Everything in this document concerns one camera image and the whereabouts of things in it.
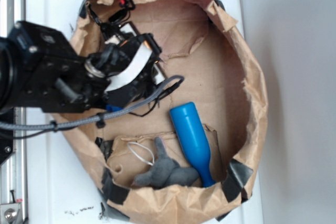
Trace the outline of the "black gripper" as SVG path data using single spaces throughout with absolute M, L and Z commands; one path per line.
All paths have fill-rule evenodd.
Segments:
M 147 98 L 166 80 L 159 65 L 162 49 L 153 34 L 139 33 L 132 22 L 99 26 L 105 47 L 88 56 L 85 68 L 91 75 L 108 81 L 103 92 L 106 104 L 124 108 Z

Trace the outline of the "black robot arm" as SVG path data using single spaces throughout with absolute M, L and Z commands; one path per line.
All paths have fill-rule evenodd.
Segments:
M 1 39 L 1 112 L 14 107 L 47 113 L 122 109 L 147 98 L 166 79 L 161 48 L 131 23 L 100 26 L 103 51 L 75 53 L 52 28 L 17 22 Z

